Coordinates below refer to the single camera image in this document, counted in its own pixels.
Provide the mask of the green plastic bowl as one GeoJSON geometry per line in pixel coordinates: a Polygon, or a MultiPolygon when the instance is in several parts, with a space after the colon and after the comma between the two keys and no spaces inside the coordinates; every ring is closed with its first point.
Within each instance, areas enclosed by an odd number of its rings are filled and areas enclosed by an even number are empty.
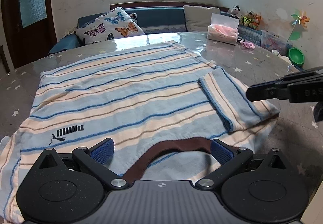
{"type": "Polygon", "coordinates": [[[303,52],[295,47],[289,49],[288,58],[290,59],[291,63],[298,67],[302,67],[305,62],[305,56],[303,52]]]}

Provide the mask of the dark wooden door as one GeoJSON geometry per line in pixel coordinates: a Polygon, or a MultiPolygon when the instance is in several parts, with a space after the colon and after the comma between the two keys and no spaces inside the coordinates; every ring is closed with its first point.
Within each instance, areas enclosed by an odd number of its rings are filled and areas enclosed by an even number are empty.
{"type": "Polygon", "coordinates": [[[1,10],[13,66],[46,57],[57,43],[51,0],[1,0],[1,10]]]}

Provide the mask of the blue sofa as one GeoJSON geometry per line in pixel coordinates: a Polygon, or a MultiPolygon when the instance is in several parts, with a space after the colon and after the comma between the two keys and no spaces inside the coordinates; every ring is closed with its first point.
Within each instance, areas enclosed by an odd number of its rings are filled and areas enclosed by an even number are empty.
{"type": "MultiPolygon", "coordinates": [[[[133,18],[145,34],[159,33],[181,33],[188,32],[183,7],[137,7],[123,8],[123,10],[133,18]]],[[[77,28],[86,22],[95,19],[103,13],[89,15],[78,19],[77,28]]],[[[228,12],[220,12],[221,15],[232,17],[228,12]]],[[[240,25],[238,27],[239,36],[249,40],[256,45],[261,45],[261,31],[253,30],[249,27],[240,25]]],[[[85,44],[78,38],[76,32],[63,37],[52,49],[49,54],[55,54],[64,50],[74,49],[85,44]]]]}

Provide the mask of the orange yellow plush toys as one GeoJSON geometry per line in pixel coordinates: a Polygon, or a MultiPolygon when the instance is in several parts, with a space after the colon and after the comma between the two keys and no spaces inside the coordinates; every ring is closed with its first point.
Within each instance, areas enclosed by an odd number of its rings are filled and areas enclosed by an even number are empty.
{"type": "Polygon", "coordinates": [[[261,19],[261,15],[254,11],[249,11],[244,16],[241,16],[240,25],[257,30],[261,23],[261,19]]]}

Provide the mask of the clear box pink contents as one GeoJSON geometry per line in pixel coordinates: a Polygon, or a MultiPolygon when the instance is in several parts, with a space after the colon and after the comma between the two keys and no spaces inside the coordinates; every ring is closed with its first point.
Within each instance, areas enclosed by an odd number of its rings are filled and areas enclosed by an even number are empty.
{"type": "Polygon", "coordinates": [[[213,13],[211,24],[208,26],[207,38],[235,45],[239,36],[238,26],[238,19],[213,13]]]}

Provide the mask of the beige cushion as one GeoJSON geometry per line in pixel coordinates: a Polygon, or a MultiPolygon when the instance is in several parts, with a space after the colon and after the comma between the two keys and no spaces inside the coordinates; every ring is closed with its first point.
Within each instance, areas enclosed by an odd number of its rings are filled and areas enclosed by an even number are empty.
{"type": "Polygon", "coordinates": [[[183,6],[188,32],[206,32],[211,24],[212,14],[220,14],[217,7],[183,6]]]}

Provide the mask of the colourful paper pinwheel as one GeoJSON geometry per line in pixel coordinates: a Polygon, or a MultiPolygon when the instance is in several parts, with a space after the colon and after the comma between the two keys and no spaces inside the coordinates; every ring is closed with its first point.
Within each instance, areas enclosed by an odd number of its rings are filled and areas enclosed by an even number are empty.
{"type": "Polygon", "coordinates": [[[310,22],[310,18],[307,16],[306,11],[300,11],[298,9],[291,15],[292,17],[292,30],[288,37],[288,41],[297,41],[302,37],[303,32],[307,31],[307,25],[310,22]]]}

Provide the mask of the blue beige striped shirt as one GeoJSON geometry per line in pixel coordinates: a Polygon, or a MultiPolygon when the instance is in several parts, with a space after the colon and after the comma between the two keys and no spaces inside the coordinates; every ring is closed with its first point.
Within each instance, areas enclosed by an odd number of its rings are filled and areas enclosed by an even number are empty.
{"type": "Polygon", "coordinates": [[[1,141],[1,217],[23,218],[16,192],[41,152],[114,141],[119,176],[196,182],[219,167],[202,153],[219,139],[256,150],[277,122],[268,101],[174,41],[82,59],[41,73],[28,117],[1,141]]]}

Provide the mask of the black white plush toy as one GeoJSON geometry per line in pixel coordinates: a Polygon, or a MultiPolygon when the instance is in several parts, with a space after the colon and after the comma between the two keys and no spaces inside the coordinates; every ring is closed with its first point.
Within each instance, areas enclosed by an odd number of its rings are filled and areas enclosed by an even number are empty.
{"type": "Polygon", "coordinates": [[[240,18],[240,7],[239,5],[235,5],[231,10],[230,14],[234,18],[240,18]]]}

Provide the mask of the pink scissors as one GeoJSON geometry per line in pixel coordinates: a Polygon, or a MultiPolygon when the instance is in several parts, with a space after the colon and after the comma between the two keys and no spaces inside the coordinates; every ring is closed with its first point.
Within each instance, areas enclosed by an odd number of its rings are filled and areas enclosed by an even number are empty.
{"type": "Polygon", "coordinates": [[[255,45],[252,42],[240,41],[240,44],[246,49],[253,50],[255,48],[255,45]]]}

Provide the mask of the clear storage bin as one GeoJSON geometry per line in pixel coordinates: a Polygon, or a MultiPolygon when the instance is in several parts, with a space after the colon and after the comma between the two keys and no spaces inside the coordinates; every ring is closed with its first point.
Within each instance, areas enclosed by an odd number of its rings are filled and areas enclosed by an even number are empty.
{"type": "Polygon", "coordinates": [[[276,50],[280,55],[287,56],[289,49],[293,46],[293,43],[287,42],[283,37],[276,36],[264,30],[261,31],[261,47],[270,52],[276,50]]]}

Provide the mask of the butterfly print pillow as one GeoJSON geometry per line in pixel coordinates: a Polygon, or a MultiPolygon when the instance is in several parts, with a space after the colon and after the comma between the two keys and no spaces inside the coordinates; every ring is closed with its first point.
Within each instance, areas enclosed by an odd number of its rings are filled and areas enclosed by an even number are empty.
{"type": "Polygon", "coordinates": [[[121,7],[105,12],[76,28],[76,35],[86,45],[144,34],[136,21],[121,7]]]}

